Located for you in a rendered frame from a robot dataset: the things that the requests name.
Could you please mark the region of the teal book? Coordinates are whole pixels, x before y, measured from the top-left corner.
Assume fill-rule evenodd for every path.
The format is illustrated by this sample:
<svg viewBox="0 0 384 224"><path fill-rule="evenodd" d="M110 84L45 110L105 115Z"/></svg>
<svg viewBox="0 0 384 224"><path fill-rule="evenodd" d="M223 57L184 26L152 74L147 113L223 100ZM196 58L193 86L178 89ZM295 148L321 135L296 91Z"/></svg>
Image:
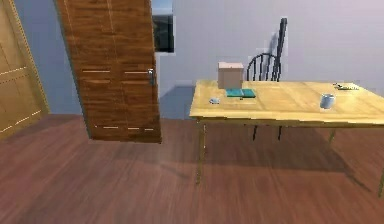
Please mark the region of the teal book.
<svg viewBox="0 0 384 224"><path fill-rule="evenodd" d="M227 89L227 97L255 98L256 94L252 89Z"/></svg>

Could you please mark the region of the tan cardboard box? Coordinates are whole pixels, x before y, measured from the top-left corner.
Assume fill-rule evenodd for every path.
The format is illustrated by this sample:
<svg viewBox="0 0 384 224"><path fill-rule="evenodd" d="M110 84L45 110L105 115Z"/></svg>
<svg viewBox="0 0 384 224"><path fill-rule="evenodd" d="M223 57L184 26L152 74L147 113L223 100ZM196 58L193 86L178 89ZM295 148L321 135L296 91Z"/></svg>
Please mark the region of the tan cardboard box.
<svg viewBox="0 0 384 224"><path fill-rule="evenodd" d="M243 82L244 67L242 63L218 63L218 88L241 88Z"/></svg>

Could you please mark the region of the black spindle chair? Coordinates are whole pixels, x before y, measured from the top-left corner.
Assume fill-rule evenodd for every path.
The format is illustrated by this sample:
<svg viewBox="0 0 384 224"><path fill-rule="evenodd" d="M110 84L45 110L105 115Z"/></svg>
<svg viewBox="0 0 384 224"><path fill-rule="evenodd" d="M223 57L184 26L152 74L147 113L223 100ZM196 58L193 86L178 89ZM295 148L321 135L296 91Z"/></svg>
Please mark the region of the black spindle chair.
<svg viewBox="0 0 384 224"><path fill-rule="evenodd" d="M254 56L246 68L247 81L275 81L281 77L281 61L272 53L261 53Z"/></svg>

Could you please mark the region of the dark brown wooden door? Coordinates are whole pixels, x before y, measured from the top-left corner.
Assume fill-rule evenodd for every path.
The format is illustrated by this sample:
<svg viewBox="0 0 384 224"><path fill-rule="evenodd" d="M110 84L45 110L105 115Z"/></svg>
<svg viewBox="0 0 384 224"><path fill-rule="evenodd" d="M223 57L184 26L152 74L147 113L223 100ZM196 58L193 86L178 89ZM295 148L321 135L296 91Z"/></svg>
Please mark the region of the dark brown wooden door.
<svg viewBox="0 0 384 224"><path fill-rule="evenodd" d="M54 2L89 137L160 143L151 0Z"/></svg>

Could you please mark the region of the dark framed window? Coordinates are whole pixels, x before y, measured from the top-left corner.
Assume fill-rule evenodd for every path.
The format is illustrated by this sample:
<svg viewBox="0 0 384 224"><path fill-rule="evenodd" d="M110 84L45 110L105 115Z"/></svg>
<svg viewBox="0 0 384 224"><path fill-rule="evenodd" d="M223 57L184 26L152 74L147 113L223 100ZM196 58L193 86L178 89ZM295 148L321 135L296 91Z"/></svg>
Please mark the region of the dark framed window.
<svg viewBox="0 0 384 224"><path fill-rule="evenodd" d="M173 53L173 0L151 0L151 7L155 49L157 52Z"/></svg>

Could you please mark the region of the yellow wooden table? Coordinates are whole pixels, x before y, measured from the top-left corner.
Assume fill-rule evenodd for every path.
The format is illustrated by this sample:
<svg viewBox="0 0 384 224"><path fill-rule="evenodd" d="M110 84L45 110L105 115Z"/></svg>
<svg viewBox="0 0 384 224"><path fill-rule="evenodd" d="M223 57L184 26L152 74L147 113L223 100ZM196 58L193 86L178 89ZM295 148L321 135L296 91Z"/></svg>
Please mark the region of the yellow wooden table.
<svg viewBox="0 0 384 224"><path fill-rule="evenodd" d="M333 83L303 81L245 81L243 87L252 89L255 98L227 97L214 80L199 80L189 116L197 121L199 159L196 181L200 182L206 151L206 125L233 123L303 128L384 127L384 98L354 83L345 86L359 90L337 90ZM323 94L333 94L335 102L330 109L322 109ZM211 104L219 98L220 104Z"/></svg>

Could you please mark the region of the pale blue mug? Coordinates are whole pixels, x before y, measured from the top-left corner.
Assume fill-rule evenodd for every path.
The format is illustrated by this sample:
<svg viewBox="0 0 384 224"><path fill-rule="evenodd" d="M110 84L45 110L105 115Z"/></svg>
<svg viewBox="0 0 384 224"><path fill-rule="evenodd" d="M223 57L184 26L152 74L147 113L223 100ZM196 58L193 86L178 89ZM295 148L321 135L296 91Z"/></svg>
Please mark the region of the pale blue mug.
<svg viewBox="0 0 384 224"><path fill-rule="evenodd" d="M320 100L320 107L322 109L330 109L335 102L335 96L333 94L323 94Z"/></svg>

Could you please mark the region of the light brown wooden door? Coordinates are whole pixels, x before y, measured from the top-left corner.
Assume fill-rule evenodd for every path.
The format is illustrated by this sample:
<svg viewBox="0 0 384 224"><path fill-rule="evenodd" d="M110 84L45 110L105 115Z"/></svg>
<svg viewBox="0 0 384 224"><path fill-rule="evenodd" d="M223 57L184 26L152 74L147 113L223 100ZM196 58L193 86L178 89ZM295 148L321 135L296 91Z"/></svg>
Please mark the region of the light brown wooden door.
<svg viewBox="0 0 384 224"><path fill-rule="evenodd" d="M49 113L14 0L0 0L0 140Z"/></svg>

